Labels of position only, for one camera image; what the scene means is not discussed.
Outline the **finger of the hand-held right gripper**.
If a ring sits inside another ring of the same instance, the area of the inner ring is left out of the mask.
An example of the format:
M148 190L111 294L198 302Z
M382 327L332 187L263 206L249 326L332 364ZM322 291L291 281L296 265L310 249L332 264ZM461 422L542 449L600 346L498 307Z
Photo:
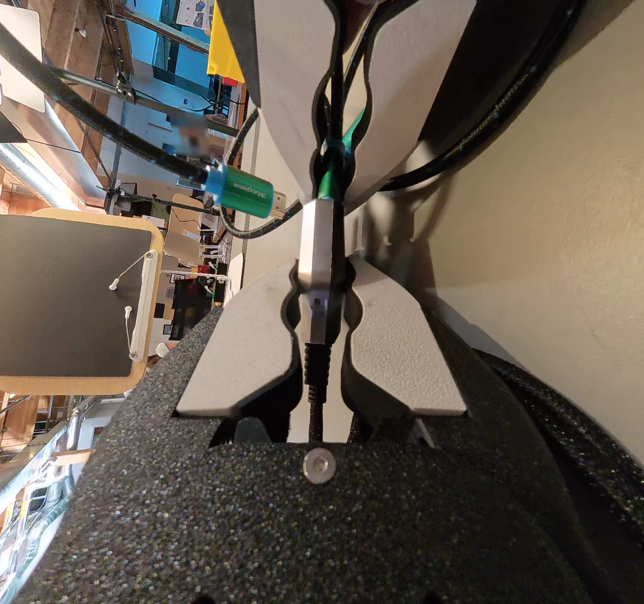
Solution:
M395 0L365 53L367 104L353 139L345 208L357 208L413 153L477 0Z
M318 107L339 56L337 0L254 0L260 115L298 197L315 196Z

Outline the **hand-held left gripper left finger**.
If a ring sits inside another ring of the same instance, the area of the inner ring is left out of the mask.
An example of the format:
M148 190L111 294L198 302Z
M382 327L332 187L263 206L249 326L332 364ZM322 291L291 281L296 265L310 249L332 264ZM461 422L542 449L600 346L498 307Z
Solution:
M176 410L232 418L295 370L299 347L287 316L298 264L289 259L223 308Z

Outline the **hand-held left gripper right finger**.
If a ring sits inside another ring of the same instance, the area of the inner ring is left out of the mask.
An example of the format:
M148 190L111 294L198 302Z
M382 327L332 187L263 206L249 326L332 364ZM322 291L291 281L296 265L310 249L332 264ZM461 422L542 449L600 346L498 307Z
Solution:
M405 443L419 418L462 416L466 403L421 305L356 255L344 305L346 406L377 439Z

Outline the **black board wooden frame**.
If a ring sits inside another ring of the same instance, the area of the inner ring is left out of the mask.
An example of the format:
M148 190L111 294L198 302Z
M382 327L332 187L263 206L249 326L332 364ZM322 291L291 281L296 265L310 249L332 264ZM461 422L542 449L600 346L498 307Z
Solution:
M1 216L1 391L112 395L146 371L164 238L143 219Z

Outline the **metal light stand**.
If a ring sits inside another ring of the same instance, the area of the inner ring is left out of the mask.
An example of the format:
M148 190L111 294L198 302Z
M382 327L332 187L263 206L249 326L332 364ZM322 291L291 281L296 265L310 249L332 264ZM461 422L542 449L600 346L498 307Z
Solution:
M146 94L143 94L129 85L110 85L101 80L84 77L67 70L53 67L53 72L67 84L82 85L103 94L115 96L132 105L138 105L164 114L169 118L171 125L194 129L208 129L228 137L236 137L238 130L217 119L194 111L186 111L162 103Z

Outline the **silver hub with black cable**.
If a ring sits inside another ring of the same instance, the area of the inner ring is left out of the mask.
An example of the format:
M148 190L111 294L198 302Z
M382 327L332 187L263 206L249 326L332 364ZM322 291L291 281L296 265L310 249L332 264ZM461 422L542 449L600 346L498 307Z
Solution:
M315 199L303 208L297 281L304 384L310 408L309 441L322 442L332 346L340 333L346 281L344 210L331 198Z

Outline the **silver air duct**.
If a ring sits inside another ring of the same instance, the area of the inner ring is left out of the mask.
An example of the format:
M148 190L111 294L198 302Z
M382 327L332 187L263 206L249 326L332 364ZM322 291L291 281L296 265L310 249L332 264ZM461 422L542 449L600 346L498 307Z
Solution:
M49 103L45 111L4 98L1 113L25 142L1 144L1 166L49 206L105 213L96 174Z

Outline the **black braided cable green plugs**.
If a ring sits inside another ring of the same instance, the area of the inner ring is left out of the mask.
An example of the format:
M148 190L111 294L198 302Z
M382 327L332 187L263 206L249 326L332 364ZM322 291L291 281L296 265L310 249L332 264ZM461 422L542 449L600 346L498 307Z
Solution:
M355 209L344 207L344 195L354 176L353 148L356 141L352 138L353 133L361 124L367 104L365 53L375 35L377 23L382 21L394 1L337 0L340 12L339 56L335 59L318 107L318 120L325 123L325 141L314 164L316 194L312 199L299 198L304 207L315 199L331 198L342 204L344 213ZM571 20L579 3L582 0L571 0L565 12L555 16L519 78L473 130L454 145L427 145L418 141L413 153L376 192L400 190L423 183L473 155L485 142L503 131L510 116L526 100L573 28ZM221 0L220 10L240 67L248 77L249 94L260 113L254 0Z

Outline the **white light panel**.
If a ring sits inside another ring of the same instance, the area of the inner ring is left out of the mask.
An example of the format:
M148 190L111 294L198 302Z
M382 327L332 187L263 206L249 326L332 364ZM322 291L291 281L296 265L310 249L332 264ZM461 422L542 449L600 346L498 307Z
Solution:
M1 4L1 100L5 98L36 112L46 110L45 95L19 69L24 57L43 61L41 21L38 12Z

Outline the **yellow plastic bin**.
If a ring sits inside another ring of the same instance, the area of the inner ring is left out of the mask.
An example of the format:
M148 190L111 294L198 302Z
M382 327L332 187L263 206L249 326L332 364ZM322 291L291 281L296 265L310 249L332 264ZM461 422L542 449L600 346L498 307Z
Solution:
M226 84L246 82L217 1L214 1L207 74L222 77Z

